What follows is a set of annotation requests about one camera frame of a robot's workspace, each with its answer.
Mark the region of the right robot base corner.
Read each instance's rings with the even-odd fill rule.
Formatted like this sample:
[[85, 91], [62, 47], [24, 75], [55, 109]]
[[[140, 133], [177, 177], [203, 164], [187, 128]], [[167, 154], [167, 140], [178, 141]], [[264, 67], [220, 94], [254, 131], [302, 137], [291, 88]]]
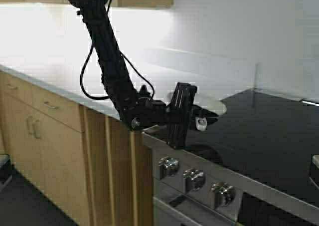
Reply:
[[309, 179], [319, 188], [319, 156], [313, 155], [309, 171]]

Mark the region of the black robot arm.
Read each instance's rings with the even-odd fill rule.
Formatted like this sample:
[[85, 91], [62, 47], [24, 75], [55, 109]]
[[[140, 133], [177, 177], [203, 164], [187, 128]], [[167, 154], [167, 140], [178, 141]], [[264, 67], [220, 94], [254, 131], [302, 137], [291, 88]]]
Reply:
[[112, 101], [119, 118], [131, 131], [152, 126], [167, 126], [167, 143], [173, 149], [184, 149], [189, 129], [205, 131], [217, 122], [219, 115], [213, 110], [196, 105], [197, 87], [177, 83], [169, 104], [154, 98], [143, 85], [137, 90], [130, 78], [123, 55], [115, 38], [108, 11], [112, 0], [68, 0], [78, 9], [92, 40], [91, 51], [96, 51], [102, 71], [101, 81], [107, 93], [102, 100]]

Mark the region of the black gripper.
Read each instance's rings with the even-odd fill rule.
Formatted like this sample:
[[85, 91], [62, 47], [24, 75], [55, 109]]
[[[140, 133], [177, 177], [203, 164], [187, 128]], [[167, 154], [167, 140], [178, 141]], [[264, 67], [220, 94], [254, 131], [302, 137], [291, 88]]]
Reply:
[[196, 93], [196, 86], [179, 82], [169, 104], [140, 99], [136, 119], [143, 127], [167, 126], [166, 143], [175, 150], [184, 149], [188, 130], [203, 132], [218, 121], [215, 112], [193, 104]]

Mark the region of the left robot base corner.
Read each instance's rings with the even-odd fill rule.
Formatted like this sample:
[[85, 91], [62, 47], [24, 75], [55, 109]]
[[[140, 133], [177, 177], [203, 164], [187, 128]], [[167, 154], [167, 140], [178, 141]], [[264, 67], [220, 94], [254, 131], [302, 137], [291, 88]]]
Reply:
[[12, 179], [12, 164], [8, 154], [0, 155], [0, 190], [2, 191]]

